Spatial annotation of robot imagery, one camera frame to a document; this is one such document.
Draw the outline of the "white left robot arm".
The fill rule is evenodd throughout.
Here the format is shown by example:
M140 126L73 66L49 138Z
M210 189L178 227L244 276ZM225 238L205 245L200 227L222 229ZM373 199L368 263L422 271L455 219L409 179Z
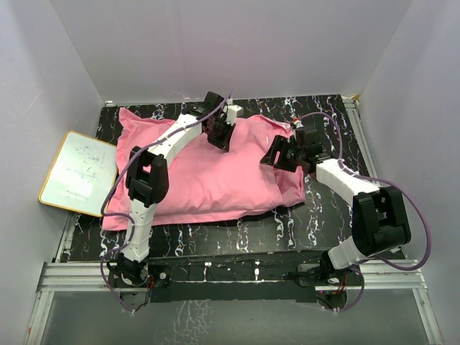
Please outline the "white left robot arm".
M129 197L126 240L115 268L111 269L114 277L134 287L146 283L150 231L156 208L169 189L168 168L175 156L202 134L214 147L229 151L236 119L242 114L242 107L233 104L231 99L208 92L204 101L185 108L157 144L131 150L125 179Z

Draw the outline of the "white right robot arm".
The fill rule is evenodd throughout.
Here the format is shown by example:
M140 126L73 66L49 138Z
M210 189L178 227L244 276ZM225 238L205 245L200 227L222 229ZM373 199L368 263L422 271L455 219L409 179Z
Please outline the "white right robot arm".
M318 266L291 273L291 280L337 285L352 265L411 240L402 193L359 179L323 149L316 129L300 127L290 137L275 136L260 162L291 173L302 168L351 206L351 236L325 251Z

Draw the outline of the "pink satin pillowcase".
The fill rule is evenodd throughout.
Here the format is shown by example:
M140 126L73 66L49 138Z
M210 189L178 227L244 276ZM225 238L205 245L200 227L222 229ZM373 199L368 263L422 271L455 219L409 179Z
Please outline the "pink satin pillowcase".
M290 125L261 115L238 118L225 152L196 137L168 169L169 189L153 225L196 224L260 215L305 201L303 171L260 164L275 136L289 137Z

